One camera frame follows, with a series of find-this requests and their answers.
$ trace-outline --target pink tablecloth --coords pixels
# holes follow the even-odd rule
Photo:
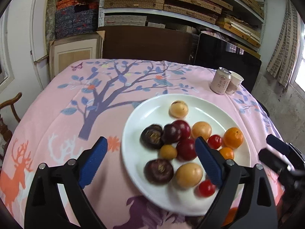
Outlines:
[[[84,192],[106,227],[189,228],[184,216],[156,207],[135,188],[121,160],[120,141],[127,118],[141,102],[168,93],[190,94],[216,104],[235,120],[249,144],[253,166],[259,150],[266,147],[266,136],[280,135],[243,87],[233,96],[213,93],[209,83],[214,73],[166,61],[95,59],[72,64],[37,97],[17,127],[4,159],[1,199],[23,226],[26,199],[38,165],[62,165],[104,136],[108,152]],[[283,191],[276,175],[266,172],[278,202]],[[75,222],[67,198],[63,203]]]

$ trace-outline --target aluminum can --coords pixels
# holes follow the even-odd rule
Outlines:
[[[210,85],[211,90],[219,95],[223,95],[231,81],[231,72],[219,67]]]

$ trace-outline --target picture frame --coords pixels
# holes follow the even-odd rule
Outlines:
[[[102,58],[104,39],[105,31],[98,31],[51,41],[50,79],[76,61]]]

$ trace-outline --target white plate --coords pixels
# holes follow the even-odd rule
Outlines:
[[[233,119],[214,104],[183,94],[168,94],[153,97],[140,104],[129,116],[122,137],[122,156],[127,172],[135,186],[146,198],[159,207],[188,216],[204,215],[211,206],[217,192],[208,198],[198,198],[194,195],[194,189],[181,191],[173,187],[172,183],[163,186],[150,184],[144,176],[145,164],[158,158],[158,151],[153,151],[141,145],[139,139],[142,131],[151,124],[165,126],[175,121],[168,114],[170,105],[177,100],[185,101],[189,107],[189,113],[184,118],[192,127],[198,121],[206,121],[212,127],[212,134],[223,136],[231,127],[237,127]],[[234,161],[242,166],[250,166],[250,152],[246,139],[243,144],[234,151]],[[201,165],[198,157],[193,162]],[[176,159],[172,161],[174,171],[182,164]],[[238,195],[242,191],[242,185],[238,186]]]

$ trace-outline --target wooden chair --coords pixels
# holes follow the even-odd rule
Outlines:
[[[0,110],[6,106],[11,106],[13,115],[15,116],[16,120],[20,122],[20,118],[18,117],[14,104],[21,98],[22,93],[18,93],[13,99],[7,100],[0,104]],[[7,147],[12,139],[13,133],[7,128],[7,125],[3,122],[3,119],[0,116],[0,133],[2,134],[6,144],[4,146],[4,155],[0,155],[0,159],[3,161]]]

